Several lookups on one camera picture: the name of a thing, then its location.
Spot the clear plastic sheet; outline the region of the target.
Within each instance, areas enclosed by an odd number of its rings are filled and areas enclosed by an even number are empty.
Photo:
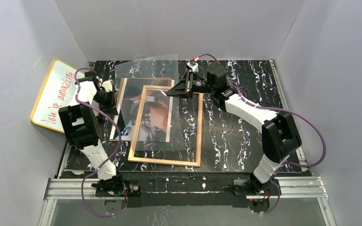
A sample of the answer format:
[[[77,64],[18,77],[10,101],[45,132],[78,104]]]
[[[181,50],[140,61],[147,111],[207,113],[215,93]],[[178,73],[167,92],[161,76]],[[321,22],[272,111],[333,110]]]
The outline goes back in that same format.
[[[178,61],[177,60],[137,60],[115,66],[116,82],[116,101],[120,82],[122,78],[170,78],[174,80],[174,86],[179,81]],[[137,151],[184,151],[186,149],[184,134],[181,129],[179,100],[171,97],[173,100],[173,109],[171,114],[171,128],[169,142],[142,142],[137,141]],[[110,140],[117,141],[122,139],[121,132],[112,129],[109,136]]]

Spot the printed photo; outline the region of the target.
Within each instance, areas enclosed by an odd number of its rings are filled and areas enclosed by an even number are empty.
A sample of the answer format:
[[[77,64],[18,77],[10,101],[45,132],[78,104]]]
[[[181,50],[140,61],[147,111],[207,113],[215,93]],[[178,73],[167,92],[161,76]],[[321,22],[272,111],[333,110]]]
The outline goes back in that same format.
[[[169,142],[173,100],[164,89],[145,86],[170,87],[170,78],[122,78],[116,109],[122,118],[114,121],[121,129],[123,141],[131,141],[134,127],[139,124],[138,140],[142,142]]]

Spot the wooden picture frame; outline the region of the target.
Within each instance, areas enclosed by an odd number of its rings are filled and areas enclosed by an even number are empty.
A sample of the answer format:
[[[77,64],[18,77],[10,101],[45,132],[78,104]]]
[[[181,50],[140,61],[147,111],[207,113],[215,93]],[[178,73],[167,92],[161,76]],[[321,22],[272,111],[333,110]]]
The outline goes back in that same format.
[[[152,164],[162,165],[178,165],[178,166],[189,166],[189,167],[200,167],[201,166],[201,153],[202,153],[202,125],[203,125],[203,94],[199,94],[198,98],[198,114],[197,114],[197,143],[196,143],[196,157],[195,161],[180,161],[180,160],[165,160],[165,159],[153,159],[153,158],[142,158],[135,157],[135,148],[139,138],[140,122],[142,119],[143,107],[147,92],[152,91],[168,91],[171,87],[168,86],[153,86],[145,85],[142,89],[140,97],[139,112],[136,117],[136,124],[133,129],[133,136],[131,140],[128,161],[132,162],[145,162]]]

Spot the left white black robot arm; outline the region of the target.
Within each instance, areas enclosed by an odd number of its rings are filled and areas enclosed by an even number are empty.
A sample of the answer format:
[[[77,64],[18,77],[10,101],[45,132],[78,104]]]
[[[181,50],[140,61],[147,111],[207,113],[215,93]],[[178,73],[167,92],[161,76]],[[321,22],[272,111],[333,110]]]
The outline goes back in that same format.
[[[100,82],[97,74],[87,69],[83,78],[75,76],[75,94],[58,114],[67,142],[88,158],[97,173],[99,182],[92,187],[120,196],[126,186],[104,150],[98,121],[98,116],[106,118],[106,112],[115,109],[114,92],[113,80]]]

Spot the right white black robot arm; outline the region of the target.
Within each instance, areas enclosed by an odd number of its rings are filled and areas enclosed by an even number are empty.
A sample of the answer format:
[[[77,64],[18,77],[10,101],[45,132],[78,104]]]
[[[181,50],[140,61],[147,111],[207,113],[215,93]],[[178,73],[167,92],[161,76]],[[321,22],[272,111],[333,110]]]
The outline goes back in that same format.
[[[215,106],[261,132],[263,156],[250,178],[235,185],[234,190],[247,194],[268,190],[277,171],[302,144],[293,115],[284,109],[273,110],[247,100],[231,84],[225,68],[219,63],[208,66],[206,77],[199,76],[194,69],[187,70],[166,95],[187,99],[199,93],[208,93]]]

